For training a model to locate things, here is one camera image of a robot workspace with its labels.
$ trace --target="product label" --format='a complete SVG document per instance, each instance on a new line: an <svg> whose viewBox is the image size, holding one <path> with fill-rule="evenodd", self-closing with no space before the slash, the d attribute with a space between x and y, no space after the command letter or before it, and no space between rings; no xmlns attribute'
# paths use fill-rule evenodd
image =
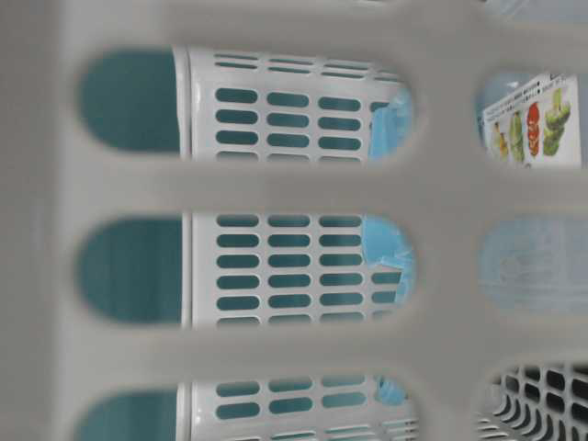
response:
<svg viewBox="0 0 588 441"><path fill-rule="evenodd" d="M543 73L484 109L488 154L517 167L581 167L578 77Z"/></svg>

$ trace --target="red pepper image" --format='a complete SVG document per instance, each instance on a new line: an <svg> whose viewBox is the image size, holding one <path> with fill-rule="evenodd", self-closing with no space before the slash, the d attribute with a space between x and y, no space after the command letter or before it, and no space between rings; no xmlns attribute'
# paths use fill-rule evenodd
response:
<svg viewBox="0 0 588 441"><path fill-rule="evenodd" d="M533 103L526 114L527 138L529 139L529 151L531 156L539 153L539 105Z"/></svg>

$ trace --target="blue fabric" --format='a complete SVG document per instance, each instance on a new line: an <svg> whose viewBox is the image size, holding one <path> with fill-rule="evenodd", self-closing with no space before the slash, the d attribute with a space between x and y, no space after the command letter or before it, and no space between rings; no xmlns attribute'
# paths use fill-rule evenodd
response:
<svg viewBox="0 0 588 441"><path fill-rule="evenodd" d="M396 152L413 124L413 102L407 89L402 89L389 105L374 112L369 157L380 160ZM402 232L388 221L366 216L362 223L364 261L369 266L390 266L401 270L396 288L396 303L404 303L414 284L413 247ZM376 400L388 406L399 406L406 392L395 381L376 377Z"/></svg>

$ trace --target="teal background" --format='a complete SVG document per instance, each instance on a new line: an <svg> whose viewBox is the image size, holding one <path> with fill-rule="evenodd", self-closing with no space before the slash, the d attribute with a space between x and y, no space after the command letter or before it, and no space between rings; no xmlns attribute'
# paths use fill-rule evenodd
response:
<svg viewBox="0 0 588 441"><path fill-rule="evenodd" d="M86 127L104 144L179 155L171 51L120 51L98 60L80 84L79 104ZM123 220L98 231L79 264L91 307L118 322L179 323L181 233L179 217ZM102 401L78 434L79 441L172 441L175 390Z"/></svg>

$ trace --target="plastic laundry basket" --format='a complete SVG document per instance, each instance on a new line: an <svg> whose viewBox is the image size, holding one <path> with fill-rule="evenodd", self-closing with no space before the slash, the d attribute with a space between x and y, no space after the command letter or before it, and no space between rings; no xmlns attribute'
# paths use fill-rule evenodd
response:
<svg viewBox="0 0 588 441"><path fill-rule="evenodd" d="M372 112L401 88L365 62L201 49L176 49L175 62L181 150L192 160L366 161ZM304 325L391 313L400 270L364 263L361 224L345 214L186 215L184 270L192 283L183 324ZM415 439L412 401L382 403L378 381L195 384L180 391L177 437Z"/></svg>

